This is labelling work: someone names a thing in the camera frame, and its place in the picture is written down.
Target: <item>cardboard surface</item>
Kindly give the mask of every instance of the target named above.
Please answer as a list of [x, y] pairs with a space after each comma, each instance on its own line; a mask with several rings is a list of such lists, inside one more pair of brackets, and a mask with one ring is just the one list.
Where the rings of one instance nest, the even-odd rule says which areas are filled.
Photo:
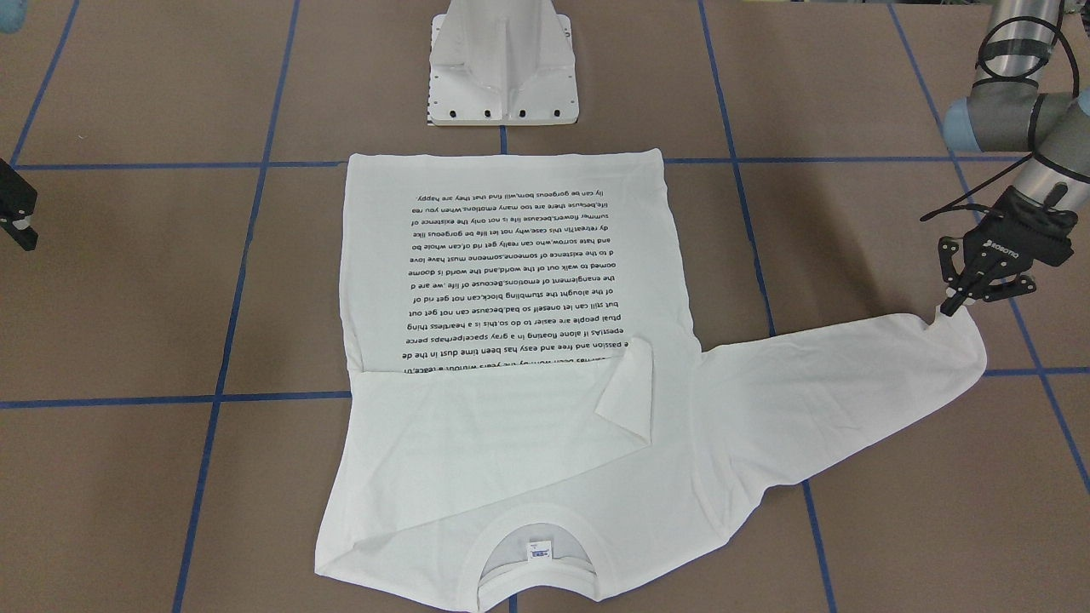
[[[507, 131], [425, 125], [445, 0], [84, 0], [69, 29], [72, 2], [32, 2], [0, 36], [0, 156], [41, 235], [0, 238], [0, 610], [424, 610], [312, 567], [351, 153], [662, 148], [705, 348], [766, 336], [766, 300], [778, 333], [941, 300], [935, 244], [972, 221], [916, 218], [1006, 164], [956, 167], [932, 112], [968, 93], [986, 8], [555, 3], [580, 121]], [[1073, 240], [1017, 309], [972, 308], [991, 371], [950, 407], [645, 588], [518, 610], [1090, 608], [1087, 223]]]

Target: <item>shirt label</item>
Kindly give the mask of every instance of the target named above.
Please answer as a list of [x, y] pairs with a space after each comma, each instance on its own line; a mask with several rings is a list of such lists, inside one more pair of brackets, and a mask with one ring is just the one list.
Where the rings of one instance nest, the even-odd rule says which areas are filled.
[[531, 541], [526, 543], [526, 562], [553, 560], [553, 541]]

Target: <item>grid line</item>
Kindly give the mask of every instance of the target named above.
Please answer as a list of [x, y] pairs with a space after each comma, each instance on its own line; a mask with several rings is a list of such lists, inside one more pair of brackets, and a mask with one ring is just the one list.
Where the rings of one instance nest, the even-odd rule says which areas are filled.
[[[500, 125], [499, 153], [507, 155], [507, 127]], [[959, 157], [959, 161], [969, 163], [1010, 163], [1021, 158], [1009, 156]], [[795, 156], [795, 157], [666, 157], [665, 164], [919, 164], [947, 163], [948, 156]], [[107, 164], [12, 164], [15, 170], [56, 171], [56, 170], [189, 170], [215, 168], [261, 168], [262, 161], [145, 161], [145, 163], [107, 163]], [[347, 165], [347, 159], [311, 159], [269, 161], [268, 168], [334, 168]]]
[[288, 67], [291, 63], [291, 47], [295, 37], [295, 24], [299, 21], [299, 3], [294, 0], [291, 8], [291, 19], [288, 23], [288, 36], [283, 47], [283, 59], [280, 62], [280, 76], [276, 86], [276, 95], [272, 98], [272, 111], [269, 117], [268, 132], [265, 135], [265, 152], [262, 155], [261, 170], [257, 175], [257, 187], [254, 190], [254, 202], [250, 209], [250, 223], [246, 227], [246, 239], [242, 248], [242, 259], [239, 263], [239, 277], [234, 287], [234, 300], [231, 304], [231, 316], [227, 324], [227, 337], [223, 340], [223, 360], [219, 368], [219, 376], [216, 381], [216, 396], [213, 400], [211, 410], [208, 413], [208, 430], [205, 433], [204, 452], [201, 456], [201, 468], [197, 472], [197, 485], [193, 493], [193, 509], [190, 514], [190, 525], [185, 533], [185, 546], [182, 551], [181, 566], [178, 572], [178, 586], [174, 589], [173, 613], [181, 613], [182, 601], [185, 597], [185, 585], [189, 579], [190, 563], [193, 560], [193, 546], [196, 541], [197, 525], [201, 518], [201, 505], [204, 501], [205, 485], [208, 479], [208, 467], [211, 461], [213, 447], [216, 442], [216, 429], [219, 423], [220, 407], [223, 401], [223, 388], [227, 385], [227, 373], [231, 362], [231, 350], [234, 344], [234, 333], [239, 321], [239, 311], [242, 306], [242, 290], [246, 283], [246, 261], [250, 255], [250, 248], [254, 241], [254, 229], [257, 225], [257, 216], [261, 213], [262, 195], [265, 191], [265, 178], [268, 176], [269, 158], [272, 155], [272, 141], [276, 137], [277, 118], [280, 113], [280, 101], [283, 98], [283, 86], [288, 80]]
[[[1054, 366], [1038, 369], [991, 369], [982, 376], [1004, 378], [1014, 376], [1038, 376], [1043, 371], [1049, 376], [1090, 375], [1090, 366]], [[276, 402], [281, 400], [322, 400], [327, 398], [351, 398], [348, 389], [318, 392], [254, 392], [249, 394], [222, 394], [218, 396], [221, 404], [230, 402]], [[214, 394], [180, 395], [180, 396], [116, 396], [101, 398], [47, 398], [35, 400], [0, 400], [0, 410], [21, 409], [63, 409], [82, 407], [122, 407], [138, 405], [194, 405], [213, 402]]]
[[34, 97], [34, 104], [31, 105], [31, 112], [27, 113], [26, 122], [23, 123], [23, 131], [20, 132], [19, 141], [15, 142], [15, 149], [11, 153], [12, 167], [19, 164], [19, 157], [23, 154], [26, 137], [31, 134], [31, 127], [34, 125], [34, 118], [38, 116], [38, 108], [41, 107], [41, 100], [46, 98], [46, 89], [49, 88], [49, 82], [53, 80], [53, 71], [57, 70], [57, 64], [61, 61], [61, 53], [64, 52], [64, 45], [68, 44], [68, 37], [72, 33], [72, 24], [75, 23], [75, 14], [78, 10], [80, 0], [73, 0], [72, 10], [69, 11], [68, 21], [64, 22], [64, 29], [61, 31], [61, 38], [57, 41], [57, 49], [53, 50], [53, 57], [49, 60], [49, 68], [46, 69], [46, 74], [41, 77], [41, 86], [38, 87], [38, 94]]
[[[916, 55], [912, 52], [912, 46], [908, 41], [908, 36], [905, 34], [904, 27], [900, 25], [900, 20], [897, 19], [897, 11], [894, 9], [893, 4], [887, 4], [886, 9], [889, 11], [889, 16], [893, 19], [894, 27], [897, 29], [897, 35], [900, 37], [901, 45], [905, 47], [905, 52], [908, 55], [909, 62], [912, 64], [912, 70], [916, 72], [916, 79], [920, 83], [920, 88], [923, 92], [923, 97], [928, 101], [928, 107], [931, 109], [931, 115], [935, 120], [935, 124], [938, 130], [942, 131], [943, 122], [938, 117], [938, 110], [935, 108], [935, 101], [931, 97], [931, 91], [928, 88], [928, 83], [923, 77], [923, 72], [920, 71], [920, 67], [916, 61]], [[954, 165], [954, 170], [957, 172], [958, 181], [961, 184], [961, 189], [966, 193], [969, 192], [969, 182], [965, 178], [965, 172], [961, 170], [961, 164], [958, 161], [958, 156], [954, 155], [954, 152], [949, 151], [949, 160]], [[980, 215], [974, 212], [977, 220], [980, 220]], [[1086, 462], [1082, 461], [1082, 455], [1079, 453], [1079, 447], [1075, 442], [1075, 437], [1071, 435], [1070, 428], [1067, 425], [1067, 419], [1064, 417], [1064, 411], [1059, 407], [1059, 401], [1056, 399], [1056, 395], [1052, 390], [1052, 383], [1049, 381], [1049, 373], [1044, 369], [1044, 364], [1041, 362], [1041, 357], [1037, 352], [1037, 347], [1033, 345], [1033, 338], [1030, 336], [1029, 327], [1026, 326], [1026, 321], [1022, 318], [1021, 310], [1018, 308], [1018, 301], [1014, 298], [1007, 300], [1010, 304], [1010, 311], [1015, 315], [1015, 322], [1018, 324], [1018, 329], [1021, 332], [1022, 339], [1026, 341], [1026, 348], [1029, 350], [1030, 359], [1033, 361], [1033, 370], [1041, 381], [1041, 387], [1044, 388], [1044, 394], [1049, 398], [1049, 405], [1052, 407], [1052, 412], [1056, 418], [1056, 423], [1059, 425], [1059, 431], [1064, 435], [1064, 441], [1067, 443], [1067, 449], [1071, 455], [1071, 460], [1075, 462], [1076, 470], [1078, 470], [1079, 477], [1082, 479], [1082, 486], [1086, 489], [1087, 493], [1090, 494], [1090, 474], [1087, 473]]]
[[[764, 300], [765, 316], [768, 320], [768, 336], [776, 336], [776, 324], [772, 314], [772, 304], [768, 300], [768, 291], [764, 284], [764, 273], [761, 269], [761, 255], [758, 250], [756, 236], [753, 232], [753, 223], [749, 214], [749, 203], [746, 199], [746, 185], [742, 181], [742, 170], [739, 164], [738, 151], [735, 147], [734, 133], [730, 130], [730, 117], [727, 112], [727, 101], [723, 94], [723, 84], [719, 80], [719, 68], [715, 60], [715, 48], [712, 44], [712, 33], [707, 27], [707, 11], [704, 8], [704, 0], [698, 0], [697, 7], [700, 9], [700, 22], [704, 29], [704, 44], [707, 47], [707, 59], [712, 68], [712, 81], [715, 83], [715, 95], [719, 103], [719, 115], [723, 119], [723, 131], [727, 137], [727, 149], [730, 154], [730, 166], [735, 175], [735, 187], [738, 190], [738, 204], [742, 214], [742, 221], [746, 225], [746, 236], [753, 251], [753, 269], [756, 275], [758, 288], [761, 290], [761, 298]], [[802, 496], [806, 500], [807, 515], [810, 518], [810, 532], [813, 537], [814, 553], [818, 556], [818, 566], [821, 572], [822, 586], [825, 589], [825, 601], [829, 613], [836, 613], [836, 594], [833, 590], [833, 579], [828, 570], [828, 563], [825, 558], [825, 546], [821, 537], [821, 524], [818, 520], [818, 508], [814, 505], [813, 495], [810, 491], [810, 480], [802, 481]]]

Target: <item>black cable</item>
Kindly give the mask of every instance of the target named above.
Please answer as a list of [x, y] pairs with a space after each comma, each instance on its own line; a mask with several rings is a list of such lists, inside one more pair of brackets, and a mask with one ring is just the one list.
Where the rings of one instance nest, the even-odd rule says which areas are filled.
[[[1075, 53], [1071, 51], [1071, 44], [1070, 44], [1070, 41], [1067, 40], [1067, 37], [1064, 36], [1064, 33], [1059, 29], [1059, 25], [1053, 25], [1053, 24], [1051, 24], [1051, 23], [1049, 23], [1049, 22], [1046, 22], [1046, 21], [1044, 21], [1042, 19], [1030, 17], [1030, 16], [1020, 16], [1020, 17], [1010, 17], [1009, 20], [1005, 20], [1003, 22], [1000, 22], [995, 27], [993, 27], [991, 31], [989, 31], [988, 35], [984, 36], [984, 39], [980, 43], [980, 47], [977, 49], [977, 65], [981, 70], [983, 70], [984, 72], [986, 72], [992, 77], [991, 79], [992, 81], [1025, 81], [1026, 77], [1028, 77], [1029, 75], [1031, 75], [1034, 72], [1037, 72], [1038, 70], [1040, 70], [1041, 67], [1043, 67], [1044, 64], [1049, 63], [1049, 58], [1039, 58], [1040, 61], [1037, 64], [1034, 64], [1033, 68], [1031, 68], [1027, 72], [1024, 72], [1022, 74], [1017, 74], [1017, 75], [1013, 75], [1013, 76], [1004, 76], [1002, 74], [996, 73], [992, 69], [988, 68], [988, 61], [984, 59], [984, 56], [985, 56], [985, 47], [988, 47], [989, 41], [992, 39], [993, 36], [996, 35], [996, 33], [1000, 32], [1000, 29], [1002, 29], [1003, 27], [1005, 27], [1007, 25], [1010, 25], [1013, 23], [1017, 23], [1017, 22], [1030, 22], [1030, 23], [1034, 23], [1034, 24], [1038, 24], [1040, 26], [1043, 26], [1043, 27], [1047, 28], [1049, 32], [1052, 32], [1052, 35], [1053, 35], [1052, 43], [1053, 43], [1053, 45], [1055, 45], [1056, 41], [1059, 41], [1061, 46], [1064, 48], [1064, 52], [1067, 53], [1067, 63], [1071, 67], [1071, 100], [1074, 101], [1075, 99], [1077, 99], [1079, 97], [1079, 86], [1080, 86], [1080, 83], [1079, 83], [1079, 64], [1078, 64], [1078, 62], [1075, 59]], [[1056, 19], [1056, 23], [1057, 24], [1063, 24], [1064, 23], [1064, 8], [1063, 8], [1063, 3], [1061, 3], [1061, 7], [1059, 7], [1059, 16]], [[1004, 168], [1003, 170], [998, 171], [996, 175], [993, 175], [990, 179], [988, 179], [983, 183], [981, 183], [981, 184], [977, 185], [976, 188], [973, 188], [973, 189], [969, 190], [968, 192], [966, 192], [961, 197], [959, 197], [959, 199], [957, 199], [955, 201], [948, 202], [945, 205], [940, 206], [938, 208], [932, 211], [931, 213], [928, 213], [923, 217], [920, 217], [920, 221], [928, 221], [928, 220], [933, 219], [934, 217], [936, 217], [938, 215], [942, 215], [943, 213], [949, 213], [950, 211], [977, 211], [977, 212], [980, 212], [980, 213], [994, 213], [994, 212], [992, 212], [991, 207], [984, 206], [984, 205], [981, 205], [981, 204], [977, 204], [977, 203], [970, 202], [968, 204], [958, 205], [958, 203], [961, 202], [961, 201], [968, 200], [969, 197], [971, 197], [973, 194], [976, 194], [980, 190], [983, 190], [988, 185], [991, 185], [995, 181], [1000, 180], [1000, 178], [1002, 178], [1004, 175], [1007, 175], [1008, 172], [1010, 172], [1015, 168], [1018, 168], [1019, 166], [1026, 164], [1030, 159], [1033, 159], [1038, 155], [1038, 152], [1037, 152], [1037, 142], [1036, 142], [1037, 139], [1036, 139], [1036, 134], [1033, 134], [1032, 131], [1029, 134], [1029, 139], [1030, 139], [1030, 153], [1029, 153], [1029, 155], [1027, 155], [1026, 157], [1024, 157], [1024, 158], [1019, 159], [1018, 161], [1012, 164], [1010, 166]]]
[[940, 206], [938, 208], [932, 211], [931, 213], [928, 213], [923, 217], [920, 217], [920, 221], [928, 221], [928, 220], [930, 220], [930, 219], [932, 219], [932, 218], [934, 218], [934, 217], [936, 217], [938, 215], [942, 215], [943, 213], [949, 213], [950, 211], [979, 211], [981, 213], [988, 213], [989, 211], [991, 211], [991, 207], [984, 206], [982, 204], [976, 204], [976, 203], [971, 203], [970, 202], [969, 204], [964, 204], [961, 206], [957, 206], [957, 203], [971, 197], [972, 194], [974, 194], [974, 193], [979, 192], [980, 190], [983, 190], [988, 185], [991, 185], [992, 183], [998, 181], [1004, 175], [1006, 175], [1007, 172], [1010, 172], [1015, 168], [1018, 168], [1019, 166], [1026, 164], [1027, 161], [1029, 161], [1031, 159], [1033, 159], [1033, 154], [1027, 155], [1026, 157], [1019, 159], [1018, 161], [1012, 164], [1010, 166], [1004, 168], [1003, 170], [1000, 170], [997, 173], [993, 175], [991, 179], [988, 179], [983, 183], [981, 183], [981, 184], [977, 185], [976, 188], [969, 190], [961, 197], [959, 197], [959, 199], [957, 199], [955, 201], [948, 202], [945, 205]]
[[[1059, 20], [1061, 21], [1063, 20], [1063, 11], [1061, 11]], [[1021, 74], [1016, 74], [1010, 76], [1002, 75], [992, 70], [991, 68], [989, 68], [988, 61], [984, 59], [986, 55], [985, 47], [991, 41], [992, 37], [994, 37], [1001, 29], [1013, 23], [1018, 23], [1018, 22], [1029, 22], [1032, 24], [1040, 25], [1041, 27], [1044, 27], [1045, 29], [1052, 33], [1053, 44], [1055, 44], [1055, 41], [1059, 41], [1059, 45], [1064, 48], [1064, 53], [1067, 55], [1067, 63], [1068, 65], [1071, 67], [1071, 98], [1078, 98], [1079, 85], [1080, 85], [1079, 64], [1075, 60], [1075, 52], [1071, 50], [1071, 44], [1069, 40], [1067, 40], [1067, 36], [1064, 35], [1064, 33], [1059, 29], [1058, 26], [1050, 22], [1046, 22], [1040, 17], [1031, 17], [1031, 16], [1010, 17], [1008, 20], [1004, 20], [998, 24], [996, 24], [995, 27], [993, 27], [988, 32], [988, 35], [984, 36], [984, 39], [980, 43], [980, 47], [977, 49], [977, 67], [983, 70], [985, 73], [988, 73], [989, 76], [991, 76], [996, 81], [1020, 81], [1033, 74], [1034, 72], [1041, 70], [1041, 68], [1043, 68], [1044, 64], [1049, 63], [1049, 58], [1038, 58], [1039, 61], [1036, 64], [1033, 64], [1029, 70], [1027, 70]]]

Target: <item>white t-shirt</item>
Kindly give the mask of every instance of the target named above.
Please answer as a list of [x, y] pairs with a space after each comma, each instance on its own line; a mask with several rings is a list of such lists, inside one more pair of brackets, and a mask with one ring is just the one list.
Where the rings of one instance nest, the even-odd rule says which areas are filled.
[[352, 156], [341, 311], [352, 411], [315, 570], [460, 611], [637, 588], [985, 362], [965, 310], [701, 353], [657, 151]]

